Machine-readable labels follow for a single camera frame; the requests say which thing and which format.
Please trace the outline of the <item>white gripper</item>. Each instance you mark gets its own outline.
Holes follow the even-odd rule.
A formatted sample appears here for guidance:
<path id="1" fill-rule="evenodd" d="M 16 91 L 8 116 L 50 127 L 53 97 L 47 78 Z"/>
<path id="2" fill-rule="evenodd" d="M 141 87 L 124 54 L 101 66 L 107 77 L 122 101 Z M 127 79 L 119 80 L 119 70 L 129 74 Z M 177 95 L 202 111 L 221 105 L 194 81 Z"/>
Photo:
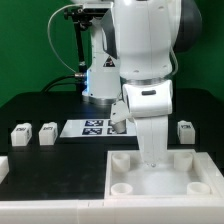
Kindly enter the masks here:
<path id="1" fill-rule="evenodd" d="M 118 133 L 126 131 L 126 121 L 130 120 L 136 131 L 141 159 L 150 168 L 159 167 L 167 152 L 168 116 L 133 117 L 123 101 L 111 106 L 110 120 Z"/>

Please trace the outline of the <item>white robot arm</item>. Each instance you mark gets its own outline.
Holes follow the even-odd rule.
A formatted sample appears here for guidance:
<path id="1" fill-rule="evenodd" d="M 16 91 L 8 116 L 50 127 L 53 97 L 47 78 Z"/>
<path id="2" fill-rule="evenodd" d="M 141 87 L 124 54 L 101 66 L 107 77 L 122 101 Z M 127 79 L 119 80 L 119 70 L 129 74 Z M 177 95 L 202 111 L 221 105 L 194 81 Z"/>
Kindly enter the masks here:
<path id="1" fill-rule="evenodd" d="M 142 161 L 155 166 L 166 155 L 172 113 L 175 57 L 198 39 L 202 18 L 195 0 L 114 0 L 102 20 L 106 52 L 120 61 L 122 99 L 111 107 L 118 133 L 135 124 Z"/>

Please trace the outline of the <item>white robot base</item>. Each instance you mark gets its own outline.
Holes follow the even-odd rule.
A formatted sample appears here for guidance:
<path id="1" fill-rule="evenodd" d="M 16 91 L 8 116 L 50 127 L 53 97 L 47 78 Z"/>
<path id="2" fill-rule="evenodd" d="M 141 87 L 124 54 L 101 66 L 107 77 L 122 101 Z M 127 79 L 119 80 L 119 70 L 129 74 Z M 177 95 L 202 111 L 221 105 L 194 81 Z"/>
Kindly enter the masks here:
<path id="1" fill-rule="evenodd" d="M 94 18 L 90 28 L 92 62 L 87 70 L 86 89 L 82 92 L 85 102 L 110 105 L 121 91 L 119 61 L 103 50 L 100 20 Z"/>

